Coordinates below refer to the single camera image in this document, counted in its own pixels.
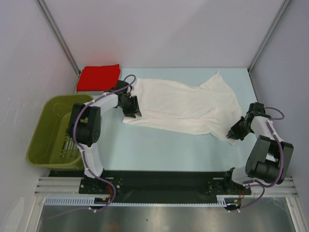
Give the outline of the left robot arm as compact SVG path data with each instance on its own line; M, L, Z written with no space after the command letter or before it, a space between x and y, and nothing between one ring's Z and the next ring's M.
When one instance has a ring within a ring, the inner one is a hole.
M92 178L89 186L96 193L102 193L107 187L106 180L100 177L104 170L98 151L101 117L113 108L121 108L125 117L142 116L138 98L131 93L133 84L119 80L116 87L107 90L98 98L73 105L67 133L81 153L84 174Z

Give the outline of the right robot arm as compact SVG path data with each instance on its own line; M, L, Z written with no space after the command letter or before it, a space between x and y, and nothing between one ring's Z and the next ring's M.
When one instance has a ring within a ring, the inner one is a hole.
M284 114L272 118L262 103L254 102L249 105L246 115L230 128L226 135L228 139L243 141L252 133L256 142L245 166L226 172L222 183L226 193L234 194L245 187L271 188L284 181L294 146L285 142L274 128L273 122L282 119Z

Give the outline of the white t shirt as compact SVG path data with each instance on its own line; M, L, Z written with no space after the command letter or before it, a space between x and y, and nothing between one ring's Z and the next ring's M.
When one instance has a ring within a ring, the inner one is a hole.
M138 79L133 95L141 116L124 117L123 123L188 133L211 134L234 145L227 138L230 128L242 116L232 88L216 73L198 87L161 79Z

